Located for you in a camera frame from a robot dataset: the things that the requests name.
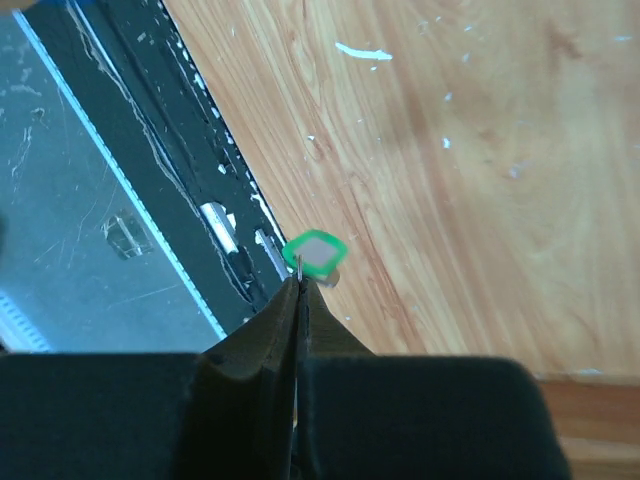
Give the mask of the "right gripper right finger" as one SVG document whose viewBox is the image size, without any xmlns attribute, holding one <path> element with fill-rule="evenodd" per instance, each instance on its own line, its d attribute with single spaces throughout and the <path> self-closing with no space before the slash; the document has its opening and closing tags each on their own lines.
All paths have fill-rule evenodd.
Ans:
<svg viewBox="0 0 640 480">
<path fill-rule="evenodd" d="M 298 464 L 306 479 L 567 479 L 549 409 L 521 364 L 377 356 L 303 283 Z"/>
</svg>

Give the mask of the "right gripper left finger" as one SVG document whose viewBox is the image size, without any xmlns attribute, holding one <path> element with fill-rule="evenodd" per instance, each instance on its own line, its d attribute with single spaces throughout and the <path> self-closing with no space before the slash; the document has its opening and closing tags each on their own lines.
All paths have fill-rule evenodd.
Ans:
<svg viewBox="0 0 640 480">
<path fill-rule="evenodd" d="M 7 354 L 5 479 L 285 479 L 299 284 L 202 353 Z"/>
</svg>

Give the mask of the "green key tag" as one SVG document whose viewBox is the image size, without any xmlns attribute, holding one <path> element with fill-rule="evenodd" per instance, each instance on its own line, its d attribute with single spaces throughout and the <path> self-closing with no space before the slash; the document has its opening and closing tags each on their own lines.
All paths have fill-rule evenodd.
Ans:
<svg viewBox="0 0 640 480">
<path fill-rule="evenodd" d="M 347 245 L 334 235 L 312 229 L 288 241 L 281 250 L 286 263 L 296 270 L 295 255 L 303 259 L 303 277 L 333 287 L 340 279 L 339 266 L 348 255 Z"/>
</svg>

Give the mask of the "silver metal keyring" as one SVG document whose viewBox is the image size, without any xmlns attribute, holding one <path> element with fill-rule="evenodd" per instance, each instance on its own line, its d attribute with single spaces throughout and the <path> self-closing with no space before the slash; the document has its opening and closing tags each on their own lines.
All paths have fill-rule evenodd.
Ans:
<svg viewBox="0 0 640 480">
<path fill-rule="evenodd" d="M 303 280 L 303 259 L 301 255 L 295 255 L 295 262 L 296 262 L 296 270 L 295 270 L 295 274 L 296 274 L 296 280 L 300 283 Z"/>
</svg>

